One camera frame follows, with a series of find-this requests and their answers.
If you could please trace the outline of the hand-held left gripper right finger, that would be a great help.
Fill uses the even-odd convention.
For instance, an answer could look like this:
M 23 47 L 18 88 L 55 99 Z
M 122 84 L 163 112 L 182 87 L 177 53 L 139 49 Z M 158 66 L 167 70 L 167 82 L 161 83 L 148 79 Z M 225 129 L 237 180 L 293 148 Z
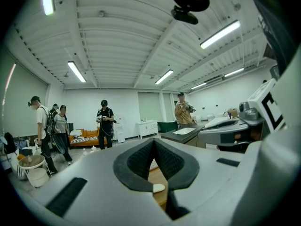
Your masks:
M 245 154 L 221 152 L 154 140 L 155 160 L 168 182 L 166 211 L 154 207 L 154 220 L 171 220 L 172 206 L 186 215 L 179 220 L 231 220 L 255 168 L 255 144 Z

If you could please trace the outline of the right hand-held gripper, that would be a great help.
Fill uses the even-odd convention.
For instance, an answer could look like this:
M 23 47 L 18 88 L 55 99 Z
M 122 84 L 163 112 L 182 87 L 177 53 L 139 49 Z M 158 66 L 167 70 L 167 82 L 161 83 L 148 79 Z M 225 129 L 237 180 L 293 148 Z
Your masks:
M 278 80 L 263 83 L 246 102 L 239 105 L 239 118 L 250 126 L 266 122 L 269 131 L 299 126 L 299 55 Z M 249 144 L 249 126 L 239 120 L 224 120 L 203 128 L 198 138 L 219 149 L 238 149 Z

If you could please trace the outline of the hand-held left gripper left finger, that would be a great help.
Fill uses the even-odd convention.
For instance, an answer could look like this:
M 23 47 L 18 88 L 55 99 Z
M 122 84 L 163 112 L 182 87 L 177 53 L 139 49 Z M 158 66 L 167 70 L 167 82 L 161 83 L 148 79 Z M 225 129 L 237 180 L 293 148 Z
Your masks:
M 138 140 L 84 156 L 34 193 L 32 211 L 44 222 L 169 222 L 152 190 L 131 190 L 113 171 L 119 155 L 154 142 Z

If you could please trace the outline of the wooden trolley cart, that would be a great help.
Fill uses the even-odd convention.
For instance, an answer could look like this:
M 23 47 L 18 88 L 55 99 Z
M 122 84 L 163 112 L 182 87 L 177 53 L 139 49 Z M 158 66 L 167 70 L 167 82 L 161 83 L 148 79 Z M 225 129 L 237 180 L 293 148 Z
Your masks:
M 165 190 L 159 193 L 153 193 L 153 197 L 163 211 L 166 211 L 168 182 L 159 167 L 155 167 L 149 171 L 148 181 L 152 184 L 164 184 Z

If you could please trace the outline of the green bin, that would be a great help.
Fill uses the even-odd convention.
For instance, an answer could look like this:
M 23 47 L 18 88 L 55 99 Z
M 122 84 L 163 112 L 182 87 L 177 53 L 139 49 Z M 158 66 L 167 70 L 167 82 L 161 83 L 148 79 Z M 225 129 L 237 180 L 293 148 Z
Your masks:
M 178 129 L 177 121 L 158 122 L 158 130 L 162 133 Z

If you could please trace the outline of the black white striped cushion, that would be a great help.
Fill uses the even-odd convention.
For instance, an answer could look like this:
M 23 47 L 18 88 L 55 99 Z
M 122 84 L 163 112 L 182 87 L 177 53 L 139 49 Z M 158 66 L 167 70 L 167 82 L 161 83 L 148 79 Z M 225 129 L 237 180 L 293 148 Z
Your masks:
M 87 141 L 94 141 L 94 140 L 98 140 L 98 137 L 85 137 L 85 138 L 78 137 L 78 138 L 73 139 L 70 142 L 70 144 L 80 144 L 80 143 L 84 143 Z

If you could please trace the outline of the orange sofa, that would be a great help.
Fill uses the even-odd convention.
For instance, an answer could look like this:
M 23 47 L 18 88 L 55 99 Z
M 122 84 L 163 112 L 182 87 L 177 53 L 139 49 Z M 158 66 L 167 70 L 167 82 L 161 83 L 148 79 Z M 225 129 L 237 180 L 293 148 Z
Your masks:
M 98 137 L 99 135 L 99 129 L 97 130 L 84 130 L 84 129 L 78 129 L 78 130 L 73 130 L 70 133 L 69 136 L 69 142 L 71 142 L 73 139 L 81 137 L 81 138 L 85 138 L 85 137 Z M 70 147 L 98 147 L 99 146 L 99 140 L 94 140 L 94 141 L 87 141 L 84 143 L 80 143 L 80 144 L 70 144 Z

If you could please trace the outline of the white round basket side table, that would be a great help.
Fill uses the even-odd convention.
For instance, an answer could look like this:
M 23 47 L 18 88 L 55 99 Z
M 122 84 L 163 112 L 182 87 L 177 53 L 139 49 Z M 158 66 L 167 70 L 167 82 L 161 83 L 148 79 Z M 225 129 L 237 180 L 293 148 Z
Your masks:
M 48 180 L 49 175 L 45 166 L 46 164 L 45 157 L 42 155 L 29 155 L 22 158 L 18 166 L 25 172 L 27 179 L 34 188 L 42 187 Z

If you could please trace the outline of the white water dispenser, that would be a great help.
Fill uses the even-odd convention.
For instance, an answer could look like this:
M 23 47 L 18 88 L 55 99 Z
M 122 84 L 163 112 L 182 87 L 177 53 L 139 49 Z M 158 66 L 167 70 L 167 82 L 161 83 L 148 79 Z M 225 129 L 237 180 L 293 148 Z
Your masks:
M 117 138 L 118 138 L 118 143 L 124 143 L 125 142 L 125 135 L 124 135 L 124 129 L 123 129 L 123 120 L 121 117 L 118 118 L 117 124 Z

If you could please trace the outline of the white low cabinet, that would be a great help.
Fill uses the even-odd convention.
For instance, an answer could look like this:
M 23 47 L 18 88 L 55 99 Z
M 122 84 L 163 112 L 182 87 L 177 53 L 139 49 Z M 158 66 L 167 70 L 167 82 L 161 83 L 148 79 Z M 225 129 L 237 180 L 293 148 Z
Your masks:
M 139 122 L 136 124 L 138 129 L 138 137 L 142 139 L 149 135 L 158 135 L 158 121 L 148 120 L 145 122 Z

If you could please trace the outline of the black white striped shoe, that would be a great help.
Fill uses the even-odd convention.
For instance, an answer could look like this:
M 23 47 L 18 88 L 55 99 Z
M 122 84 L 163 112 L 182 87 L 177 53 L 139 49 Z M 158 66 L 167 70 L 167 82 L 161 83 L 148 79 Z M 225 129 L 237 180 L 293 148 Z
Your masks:
M 21 180 L 21 181 L 28 180 L 26 170 L 24 170 L 20 167 L 17 167 L 16 173 L 17 173 L 17 177 L 18 177 L 19 180 Z

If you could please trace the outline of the person's black clothing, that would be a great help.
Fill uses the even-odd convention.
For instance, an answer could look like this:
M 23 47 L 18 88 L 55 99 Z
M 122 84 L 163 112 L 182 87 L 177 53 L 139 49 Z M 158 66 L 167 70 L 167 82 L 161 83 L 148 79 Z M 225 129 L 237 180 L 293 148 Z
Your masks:
M 262 29 L 282 75 L 301 44 L 297 12 L 301 0 L 253 0 L 262 17 Z

